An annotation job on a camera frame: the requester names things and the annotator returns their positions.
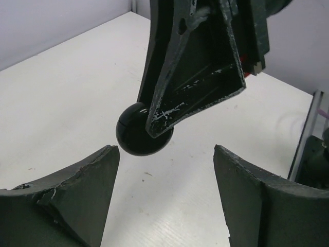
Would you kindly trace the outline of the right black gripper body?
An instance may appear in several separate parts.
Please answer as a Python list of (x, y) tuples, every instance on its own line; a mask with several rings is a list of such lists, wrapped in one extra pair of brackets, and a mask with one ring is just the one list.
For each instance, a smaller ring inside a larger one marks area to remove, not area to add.
[(269, 51), (266, 1), (195, 1), (190, 27), (192, 77), (261, 72)]

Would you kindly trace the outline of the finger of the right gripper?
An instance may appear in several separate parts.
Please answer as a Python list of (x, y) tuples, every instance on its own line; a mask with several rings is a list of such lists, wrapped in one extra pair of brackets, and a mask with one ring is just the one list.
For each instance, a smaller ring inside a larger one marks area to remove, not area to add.
[(188, 41), (195, 1), (150, 1), (150, 38), (137, 101), (144, 105), (191, 105), (173, 78)]
[(246, 88), (229, 1), (174, 1), (146, 130), (156, 138)]

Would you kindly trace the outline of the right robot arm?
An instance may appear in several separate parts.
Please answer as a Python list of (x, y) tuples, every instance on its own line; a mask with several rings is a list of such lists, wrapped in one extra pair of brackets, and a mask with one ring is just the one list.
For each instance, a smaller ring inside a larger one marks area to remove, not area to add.
[(241, 93), (265, 68), (267, 19), (288, 1), (151, 1), (138, 101), (157, 138), (183, 119)]

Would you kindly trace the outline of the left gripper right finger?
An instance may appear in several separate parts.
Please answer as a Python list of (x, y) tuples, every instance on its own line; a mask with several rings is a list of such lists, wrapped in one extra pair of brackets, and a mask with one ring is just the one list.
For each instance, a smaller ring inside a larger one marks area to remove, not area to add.
[(275, 175), (221, 145), (214, 170), (231, 246), (328, 246), (328, 191)]

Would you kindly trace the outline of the black round charging case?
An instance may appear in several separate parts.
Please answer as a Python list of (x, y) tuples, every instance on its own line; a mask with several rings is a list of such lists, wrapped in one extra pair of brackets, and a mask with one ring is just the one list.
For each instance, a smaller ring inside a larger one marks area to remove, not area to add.
[(157, 138), (146, 131), (145, 124), (149, 108), (137, 102), (129, 106), (120, 115), (116, 125), (116, 138), (120, 147), (134, 156), (147, 156), (163, 149), (171, 140), (174, 129), (171, 128)]

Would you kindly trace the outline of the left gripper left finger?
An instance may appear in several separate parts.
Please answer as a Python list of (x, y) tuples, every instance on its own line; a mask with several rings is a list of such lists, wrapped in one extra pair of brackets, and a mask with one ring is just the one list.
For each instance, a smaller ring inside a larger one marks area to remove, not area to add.
[(120, 161), (107, 145), (85, 159), (1, 190), (1, 246), (100, 246)]

